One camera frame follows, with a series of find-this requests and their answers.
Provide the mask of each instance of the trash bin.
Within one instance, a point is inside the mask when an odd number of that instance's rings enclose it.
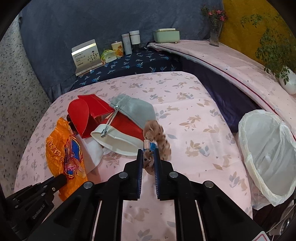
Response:
[[[254,110],[239,122],[238,142],[251,179],[273,205],[286,201],[296,186],[296,142],[276,115]]]

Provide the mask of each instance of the red box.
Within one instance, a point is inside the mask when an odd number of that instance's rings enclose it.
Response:
[[[91,132],[114,109],[96,95],[78,95],[78,99],[70,102],[68,114],[81,138],[91,136]]]

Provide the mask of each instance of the gray curtain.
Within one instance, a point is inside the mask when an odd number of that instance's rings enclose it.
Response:
[[[222,0],[32,0],[20,29],[33,70],[53,101],[76,79],[72,47],[95,39],[101,53],[133,30],[147,43],[158,28],[176,28],[181,39],[208,39],[204,4],[223,7]]]

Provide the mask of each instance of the white pot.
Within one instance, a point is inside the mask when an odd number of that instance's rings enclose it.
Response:
[[[279,82],[285,91],[287,91],[290,95],[294,95],[296,94],[296,74],[292,70],[288,70],[290,71],[288,74],[289,81],[285,85],[284,79],[279,78]]]

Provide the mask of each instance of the mint green container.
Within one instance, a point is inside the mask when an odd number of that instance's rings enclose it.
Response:
[[[174,28],[163,28],[153,31],[154,41],[157,43],[179,42],[180,32]]]

